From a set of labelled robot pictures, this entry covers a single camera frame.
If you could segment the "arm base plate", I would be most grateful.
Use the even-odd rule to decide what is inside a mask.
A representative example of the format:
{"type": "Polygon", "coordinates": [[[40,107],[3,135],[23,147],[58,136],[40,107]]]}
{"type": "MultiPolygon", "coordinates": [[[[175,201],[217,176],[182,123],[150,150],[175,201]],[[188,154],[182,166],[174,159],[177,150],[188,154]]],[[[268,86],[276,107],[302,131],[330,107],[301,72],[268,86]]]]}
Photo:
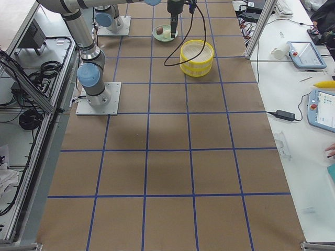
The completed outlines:
{"type": "Polygon", "coordinates": [[[130,23],[130,16],[119,16],[109,26],[107,25],[109,22],[100,22],[97,35],[100,37],[129,36],[130,23]]]}
{"type": "Polygon", "coordinates": [[[121,92],[121,82],[105,82],[105,90],[99,96],[90,96],[82,89],[78,99],[78,116],[117,115],[121,92]]]}

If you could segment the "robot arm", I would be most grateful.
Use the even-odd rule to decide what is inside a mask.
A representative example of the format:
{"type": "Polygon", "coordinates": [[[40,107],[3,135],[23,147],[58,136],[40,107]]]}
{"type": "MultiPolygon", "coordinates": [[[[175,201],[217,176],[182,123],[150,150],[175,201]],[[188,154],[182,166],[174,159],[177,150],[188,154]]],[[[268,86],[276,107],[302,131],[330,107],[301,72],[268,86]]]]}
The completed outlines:
{"type": "Polygon", "coordinates": [[[107,30],[113,33],[118,32],[124,25],[120,18],[119,8],[117,5],[105,5],[94,7],[95,21],[107,30]]]}
{"type": "Polygon", "coordinates": [[[103,82],[104,53],[94,42],[85,24],[81,10],[94,8],[95,19],[100,26],[118,30],[123,26],[118,5],[133,1],[38,1],[47,10],[62,16],[72,38],[81,53],[83,64],[77,70],[77,77],[86,92],[86,99],[92,106],[110,102],[111,92],[103,82]]]}

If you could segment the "person hand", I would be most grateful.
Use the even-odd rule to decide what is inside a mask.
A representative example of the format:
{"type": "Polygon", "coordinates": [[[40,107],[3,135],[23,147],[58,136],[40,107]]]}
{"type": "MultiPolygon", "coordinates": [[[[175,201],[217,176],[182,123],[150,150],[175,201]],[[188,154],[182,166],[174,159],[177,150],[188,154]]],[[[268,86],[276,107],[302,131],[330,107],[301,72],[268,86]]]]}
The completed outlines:
{"type": "Polygon", "coordinates": [[[327,158],[332,158],[335,156],[335,144],[331,144],[330,146],[328,146],[324,152],[327,154],[327,158]]]}

